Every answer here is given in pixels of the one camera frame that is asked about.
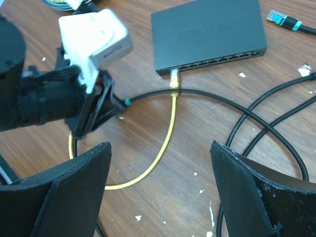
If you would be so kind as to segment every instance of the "wooden surface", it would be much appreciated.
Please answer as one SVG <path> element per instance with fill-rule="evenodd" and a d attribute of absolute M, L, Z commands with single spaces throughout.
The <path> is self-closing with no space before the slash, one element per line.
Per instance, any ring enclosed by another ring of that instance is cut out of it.
<path fill-rule="evenodd" d="M 109 69 L 120 98 L 167 88 L 169 81 L 154 71 L 150 14 L 188 0 L 100 0 L 130 29 L 134 50 Z M 263 19 L 271 9 L 316 25 L 316 3 L 310 0 L 260 0 Z M 41 0 L 6 0 L 0 12 L 20 28 L 27 42 L 25 66 L 40 70 L 54 67 L 60 43 L 55 11 Z M 267 90 L 298 78 L 297 69 L 309 62 L 316 68 L 316 37 L 295 33 L 264 20 L 268 50 L 264 57 L 181 73 L 183 88 L 199 88 L 232 99 L 245 107 Z M 264 101 L 255 113 L 272 121 L 315 95 L 316 82 L 306 82 L 279 92 Z M 169 96 L 135 103 L 80 142 L 82 153 L 110 141 L 113 158 L 108 184 L 129 181 L 140 175 L 156 157 L 166 135 L 171 110 Z M 106 191 L 100 212 L 102 225 L 111 237 L 183 236 L 205 237 L 212 229 L 209 205 L 217 218 L 219 197 L 210 160 L 213 140 L 225 142 L 240 113 L 217 101 L 193 96 L 178 100 L 177 118 L 170 145 L 157 168 L 142 182 L 118 191 Z M 316 107 L 277 126 L 304 159 L 310 179 L 316 181 Z M 232 148 L 242 152 L 262 127 L 246 121 Z M 0 134 L 0 152 L 18 175 L 27 177 L 68 160 L 69 130 L 63 121 Z M 288 151 L 272 136 L 265 136 L 249 157 L 285 174 L 301 174 Z M 141 215 L 137 222 L 135 216 Z"/>

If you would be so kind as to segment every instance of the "black box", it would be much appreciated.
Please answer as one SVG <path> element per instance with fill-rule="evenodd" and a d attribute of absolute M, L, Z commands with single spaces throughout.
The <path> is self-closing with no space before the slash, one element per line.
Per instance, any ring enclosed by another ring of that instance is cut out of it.
<path fill-rule="evenodd" d="M 196 0 L 151 14 L 155 70 L 201 68 L 263 56 L 258 0 Z"/>

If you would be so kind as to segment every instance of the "wood grain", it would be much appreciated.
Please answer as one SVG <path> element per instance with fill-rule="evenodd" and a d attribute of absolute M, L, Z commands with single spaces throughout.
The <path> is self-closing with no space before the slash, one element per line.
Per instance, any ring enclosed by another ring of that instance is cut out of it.
<path fill-rule="evenodd" d="M 116 94 L 121 98 L 168 87 L 168 80 L 154 71 L 150 14 L 187 0 L 99 0 L 130 29 L 134 50 L 112 65 Z M 316 24 L 316 2 L 310 0 L 260 0 L 263 19 L 271 9 Z M 41 0 L 6 0 L 0 9 L 23 32 L 28 54 L 25 66 L 40 70 L 54 67 L 60 43 L 58 18 L 68 15 L 47 7 Z M 316 67 L 315 36 L 294 33 L 264 20 L 268 50 L 264 57 L 228 63 L 181 74 L 183 88 L 200 88 L 232 99 L 245 107 L 267 90 L 298 78 L 297 69 L 309 62 Z M 243 72 L 246 77 L 238 76 Z M 273 121 L 311 98 L 316 82 L 285 89 L 264 101 L 255 113 Z M 135 103 L 80 142 L 82 153 L 100 142 L 110 141 L 113 159 L 108 184 L 129 181 L 141 174 L 156 157 L 166 135 L 171 99 L 162 96 Z M 209 205 L 217 218 L 219 197 L 210 160 L 213 140 L 225 142 L 240 113 L 218 101 L 181 96 L 170 145 L 157 168 L 142 182 L 117 191 L 106 191 L 100 220 L 111 237 L 183 236 L 205 237 L 212 229 Z M 316 107 L 311 105 L 279 124 L 277 130 L 304 159 L 312 182 L 316 182 Z M 262 127 L 247 120 L 232 148 L 242 152 Z M 63 121 L 0 134 L 0 152 L 21 177 L 68 160 L 69 130 Z M 266 135 L 249 156 L 268 167 L 300 178 L 293 157 L 271 135 Z M 137 222 L 135 216 L 141 215 Z"/>

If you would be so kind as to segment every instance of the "teal cable tip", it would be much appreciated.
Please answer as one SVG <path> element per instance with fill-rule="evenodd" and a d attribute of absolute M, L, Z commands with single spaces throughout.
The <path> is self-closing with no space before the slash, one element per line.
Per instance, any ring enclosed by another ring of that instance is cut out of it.
<path fill-rule="evenodd" d="M 130 99 L 126 99 L 126 100 L 124 101 L 124 103 L 125 103 L 126 106 L 130 106 L 130 105 L 132 104 L 132 102 L 130 101 Z"/>

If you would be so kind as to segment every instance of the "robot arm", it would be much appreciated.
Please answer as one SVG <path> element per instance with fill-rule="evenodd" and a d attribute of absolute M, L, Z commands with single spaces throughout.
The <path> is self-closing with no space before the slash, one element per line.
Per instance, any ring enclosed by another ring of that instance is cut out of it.
<path fill-rule="evenodd" d="M 79 139 L 125 111 L 106 69 L 132 51 L 127 28 L 109 10 L 81 7 L 59 19 L 62 47 L 56 69 L 23 70 L 24 38 L 0 18 L 0 131 L 65 119 Z"/>

